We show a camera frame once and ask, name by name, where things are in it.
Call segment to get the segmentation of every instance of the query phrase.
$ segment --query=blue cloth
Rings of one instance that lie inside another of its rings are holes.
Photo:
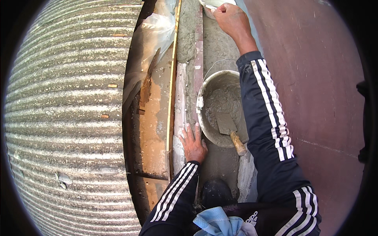
[[[241,230],[245,224],[243,219],[238,216],[228,217],[222,207],[204,210],[197,214],[193,223],[202,229],[194,236],[246,236]]]

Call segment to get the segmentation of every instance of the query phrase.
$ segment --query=brown painted wall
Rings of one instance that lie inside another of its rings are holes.
[[[322,0],[245,0],[277,87],[294,153],[319,198],[322,235],[333,235],[359,190],[363,80],[353,38]]]

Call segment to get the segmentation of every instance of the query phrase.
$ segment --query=black shoe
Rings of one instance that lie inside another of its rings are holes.
[[[221,179],[211,179],[206,181],[202,187],[201,197],[202,208],[204,210],[237,203],[232,197],[231,189],[227,186],[227,183]]]

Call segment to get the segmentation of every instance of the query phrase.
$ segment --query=dark background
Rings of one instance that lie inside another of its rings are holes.
[[[14,195],[14,189],[7,177],[9,167],[5,162],[5,136],[3,130],[3,108],[6,89],[6,79],[9,67],[14,60],[14,53],[21,44],[21,40],[31,24],[32,19],[40,11],[42,0],[2,0],[1,3],[1,233],[2,235],[38,235],[35,226],[25,216],[23,206],[19,205],[19,198]],[[368,0],[330,0],[332,5],[345,20],[355,39],[363,65],[365,80],[368,82],[371,99],[371,114],[366,119],[373,121],[372,126],[367,127],[373,134],[371,138],[370,157],[365,166],[363,182],[360,194],[354,208],[341,228],[339,235],[364,235],[373,231],[373,222],[377,199],[376,174],[377,174],[377,38],[375,7]]]

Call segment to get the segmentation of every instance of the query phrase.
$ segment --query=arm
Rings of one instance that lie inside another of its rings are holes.
[[[162,197],[149,214],[139,235],[183,235],[191,222],[191,210],[197,188],[198,175],[208,149],[200,138],[199,124],[195,127],[195,139],[187,123],[179,136],[187,163],[172,179]]]
[[[247,147],[258,171],[257,200],[297,208],[298,212],[277,235],[319,234],[318,199],[293,155],[279,96],[266,61],[251,35],[248,17],[239,7],[228,3],[213,14],[241,54],[236,64],[249,136]]]

